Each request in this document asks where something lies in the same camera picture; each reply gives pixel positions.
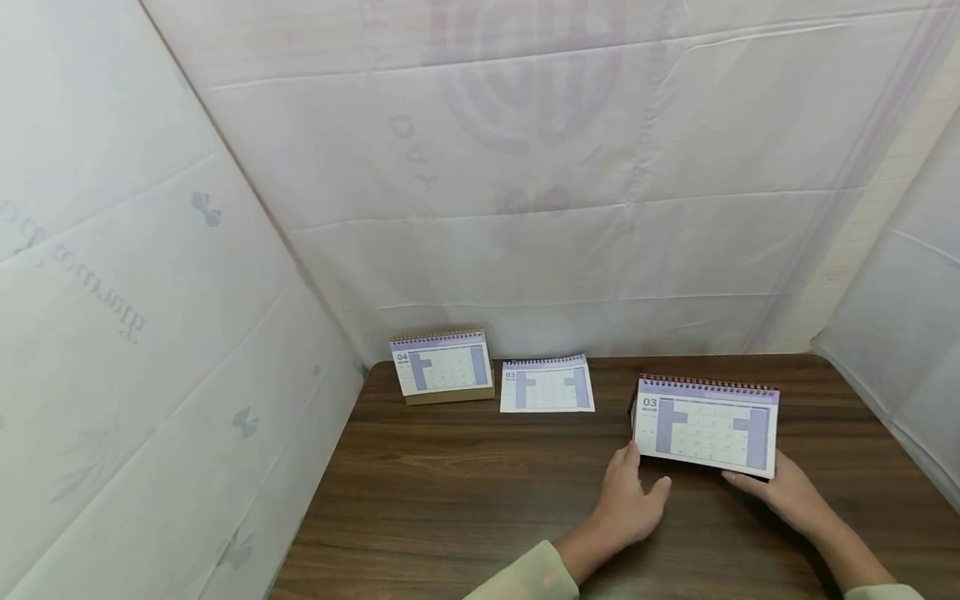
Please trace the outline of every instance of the sleeve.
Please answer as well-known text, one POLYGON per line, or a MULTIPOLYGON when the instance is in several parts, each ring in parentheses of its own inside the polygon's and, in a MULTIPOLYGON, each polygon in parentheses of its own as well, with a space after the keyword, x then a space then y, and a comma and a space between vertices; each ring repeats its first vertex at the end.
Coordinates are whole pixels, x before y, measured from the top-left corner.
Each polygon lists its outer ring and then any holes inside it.
POLYGON ((889 584, 853 588, 844 594, 844 600, 924 600, 924 598, 910 586, 889 584))
POLYGON ((575 600, 580 590, 566 572, 560 554, 542 541, 464 600, 575 600))

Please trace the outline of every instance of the plastic backdrop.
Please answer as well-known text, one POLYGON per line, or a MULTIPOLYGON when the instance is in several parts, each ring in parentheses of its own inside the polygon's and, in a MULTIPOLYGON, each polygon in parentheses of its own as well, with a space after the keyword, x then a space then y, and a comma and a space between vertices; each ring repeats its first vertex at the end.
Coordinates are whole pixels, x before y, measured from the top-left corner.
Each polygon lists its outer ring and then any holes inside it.
POLYGON ((960 511, 958 164, 954 117, 817 343, 960 511))
POLYGON ((144 4, 368 364, 438 324, 500 356, 763 350, 956 12, 144 4))
POLYGON ((138 4, 0 70, 0 597, 260 598, 362 366, 138 4))

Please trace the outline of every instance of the desk calendar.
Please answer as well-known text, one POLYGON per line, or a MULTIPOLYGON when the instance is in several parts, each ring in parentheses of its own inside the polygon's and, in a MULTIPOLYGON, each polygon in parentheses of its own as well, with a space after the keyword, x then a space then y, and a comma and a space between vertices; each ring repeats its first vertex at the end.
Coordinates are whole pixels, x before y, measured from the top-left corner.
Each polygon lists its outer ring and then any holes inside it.
POLYGON ((482 330, 394 338, 390 352, 408 404, 493 397, 493 373, 482 330), (415 396, 423 397, 411 400, 415 396))
POLYGON ((631 404, 640 453, 773 477, 780 392, 641 375, 631 404))
POLYGON ((593 411, 593 390, 584 354, 503 363, 501 413, 593 411))

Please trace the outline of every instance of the dark wood surface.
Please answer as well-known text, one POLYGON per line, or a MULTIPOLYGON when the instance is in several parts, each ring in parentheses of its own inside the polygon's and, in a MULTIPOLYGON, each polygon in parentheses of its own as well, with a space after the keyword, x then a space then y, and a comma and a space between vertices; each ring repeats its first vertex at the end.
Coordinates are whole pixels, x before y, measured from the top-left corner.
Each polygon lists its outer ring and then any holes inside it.
MULTIPOLYGON (((551 415, 501 415, 496 400, 407 407, 393 365, 381 363, 271 598, 462 598, 590 512, 629 439, 639 372, 779 387, 780 449, 896 577, 927 600, 960 598, 960 516, 837 371, 810 355, 590 360, 597 412, 551 415)), ((715 469, 643 459, 645 482, 664 474, 674 486, 660 528, 583 597, 837 597, 811 549, 715 469)))

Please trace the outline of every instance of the spiral binding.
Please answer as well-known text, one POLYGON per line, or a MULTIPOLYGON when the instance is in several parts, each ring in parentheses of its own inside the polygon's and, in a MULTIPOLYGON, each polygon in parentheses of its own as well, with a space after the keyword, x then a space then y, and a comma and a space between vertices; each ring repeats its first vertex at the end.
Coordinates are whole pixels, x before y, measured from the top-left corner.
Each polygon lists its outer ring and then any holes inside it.
POLYGON ((530 365, 545 365, 548 363, 571 363, 574 361, 583 360, 584 358, 586 358, 586 356, 584 356, 583 354, 577 354, 576 356, 567 356, 566 358, 536 358, 536 359, 530 359, 530 360, 510 360, 510 361, 507 361, 505 364, 510 365, 511 367, 513 366, 527 367, 530 365))
POLYGON ((665 375, 649 375, 642 373, 640 379, 664 387, 686 390, 703 390, 705 392, 729 392, 751 396, 769 396, 777 388, 751 383, 735 383, 731 381, 717 381, 715 379, 690 379, 687 377, 667 377, 665 375))
POLYGON ((411 342, 442 342, 445 340, 462 340, 477 333, 483 333, 483 329, 457 329, 455 331, 438 331, 437 333, 428 333, 426 335, 401 335, 391 338, 392 344, 409 344, 411 342))

